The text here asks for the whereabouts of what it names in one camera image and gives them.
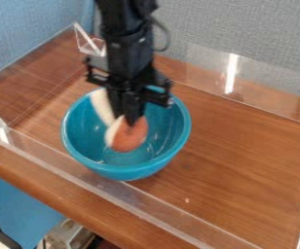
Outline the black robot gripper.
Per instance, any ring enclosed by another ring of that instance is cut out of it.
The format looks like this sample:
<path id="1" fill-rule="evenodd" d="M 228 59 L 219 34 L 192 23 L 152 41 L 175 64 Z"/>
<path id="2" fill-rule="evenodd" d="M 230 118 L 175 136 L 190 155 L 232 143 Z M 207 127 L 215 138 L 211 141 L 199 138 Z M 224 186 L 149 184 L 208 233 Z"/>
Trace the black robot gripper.
<path id="1" fill-rule="evenodd" d="M 127 125 L 133 126 L 143 116 L 147 102 L 170 106 L 172 84 L 152 64 L 151 27 L 125 32 L 103 28 L 101 36 L 108 44 L 108 76 L 99 80 L 93 73 L 95 64 L 87 60 L 87 80 L 105 88 L 115 118 L 124 114 Z"/>

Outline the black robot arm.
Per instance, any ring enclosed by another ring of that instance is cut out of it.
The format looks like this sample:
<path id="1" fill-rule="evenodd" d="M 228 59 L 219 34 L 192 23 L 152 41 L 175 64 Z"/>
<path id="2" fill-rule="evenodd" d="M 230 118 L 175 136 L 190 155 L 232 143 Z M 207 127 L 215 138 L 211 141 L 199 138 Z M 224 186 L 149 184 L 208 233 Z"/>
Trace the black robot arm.
<path id="1" fill-rule="evenodd" d="M 100 35 L 107 48 L 107 76 L 95 73 L 85 58 L 85 81 L 105 88 L 113 117 L 135 123 L 147 103 L 171 105 L 172 81 L 153 67 L 153 52 L 171 44 L 167 27 L 152 17 L 156 0 L 96 0 L 100 12 Z"/>

